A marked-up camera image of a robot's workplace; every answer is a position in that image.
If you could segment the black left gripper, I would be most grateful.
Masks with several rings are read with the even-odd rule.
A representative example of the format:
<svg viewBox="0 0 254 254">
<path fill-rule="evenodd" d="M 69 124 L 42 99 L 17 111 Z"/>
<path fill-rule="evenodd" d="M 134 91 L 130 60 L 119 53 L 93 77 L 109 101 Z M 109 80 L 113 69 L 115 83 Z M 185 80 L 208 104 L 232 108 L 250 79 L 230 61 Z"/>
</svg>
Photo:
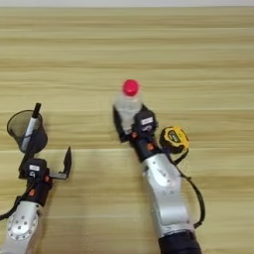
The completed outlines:
<svg viewBox="0 0 254 254">
<path fill-rule="evenodd" d="M 26 162 L 33 158 L 36 154 L 37 145 L 32 143 L 28 146 L 26 153 L 23 157 L 19 170 L 22 171 Z M 25 179 L 27 180 L 27 188 L 21 197 L 21 201 L 29 201 L 37 203 L 40 206 L 46 204 L 49 191 L 53 187 L 54 180 L 66 180 L 69 176 L 71 169 L 71 147 L 67 148 L 63 160 L 63 170 L 61 172 L 51 172 L 45 166 L 36 164 L 29 164 L 25 170 Z"/>
</svg>

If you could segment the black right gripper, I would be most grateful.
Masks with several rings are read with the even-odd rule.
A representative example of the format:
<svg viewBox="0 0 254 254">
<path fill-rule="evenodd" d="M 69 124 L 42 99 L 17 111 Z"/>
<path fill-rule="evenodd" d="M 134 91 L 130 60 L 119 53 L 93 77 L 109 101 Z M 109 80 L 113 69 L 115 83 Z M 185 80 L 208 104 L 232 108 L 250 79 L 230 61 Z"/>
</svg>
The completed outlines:
<svg viewBox="0 0 254 254">
<path fill-rule="evenodd" d="M 151 110 L 145 104 L 142 104 L 141 111 Z M 162 153 L 161 148 L 155 140 L 154 131 L 143 131 L 142 129 L 133 128 L 129 133 L 126 133 L 122 128 L 121 118 L 116 108 L 113 108 L 113 122 L 120 142 L 128 142 L 135 150 L 141 163 Z"/>
</svg>

